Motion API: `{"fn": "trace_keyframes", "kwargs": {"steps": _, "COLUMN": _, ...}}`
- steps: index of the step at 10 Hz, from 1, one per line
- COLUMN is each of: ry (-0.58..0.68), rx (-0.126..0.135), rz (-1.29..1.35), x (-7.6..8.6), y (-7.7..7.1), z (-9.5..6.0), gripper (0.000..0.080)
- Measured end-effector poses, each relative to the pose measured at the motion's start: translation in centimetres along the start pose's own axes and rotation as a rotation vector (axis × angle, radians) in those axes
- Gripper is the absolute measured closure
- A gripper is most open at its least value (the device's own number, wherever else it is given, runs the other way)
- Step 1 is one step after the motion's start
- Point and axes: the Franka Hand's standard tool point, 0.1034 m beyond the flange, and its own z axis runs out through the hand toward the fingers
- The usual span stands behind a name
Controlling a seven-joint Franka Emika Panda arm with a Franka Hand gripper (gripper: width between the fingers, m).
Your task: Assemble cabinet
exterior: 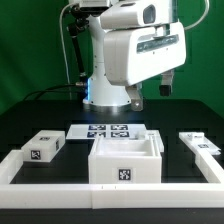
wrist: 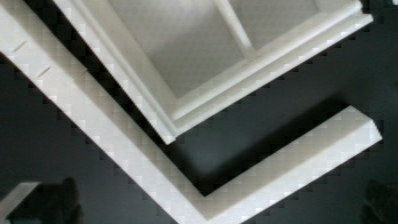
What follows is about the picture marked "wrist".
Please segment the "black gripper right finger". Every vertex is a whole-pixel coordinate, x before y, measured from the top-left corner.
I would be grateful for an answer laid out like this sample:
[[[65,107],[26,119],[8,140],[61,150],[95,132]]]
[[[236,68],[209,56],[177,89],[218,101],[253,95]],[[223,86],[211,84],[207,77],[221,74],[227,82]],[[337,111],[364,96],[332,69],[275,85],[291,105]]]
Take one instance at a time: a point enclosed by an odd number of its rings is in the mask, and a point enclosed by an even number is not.
[[[374,180],[364,190],[360,224],[398,224],[398,186]]]

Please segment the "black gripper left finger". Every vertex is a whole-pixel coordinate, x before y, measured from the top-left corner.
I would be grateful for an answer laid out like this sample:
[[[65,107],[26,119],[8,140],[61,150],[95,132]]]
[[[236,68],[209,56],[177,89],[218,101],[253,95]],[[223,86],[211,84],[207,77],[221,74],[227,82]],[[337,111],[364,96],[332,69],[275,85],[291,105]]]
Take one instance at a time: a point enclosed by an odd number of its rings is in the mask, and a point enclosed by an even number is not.
[[[10,212],[10,224],[83,224],[77,187],[72,178],[40,184]]]

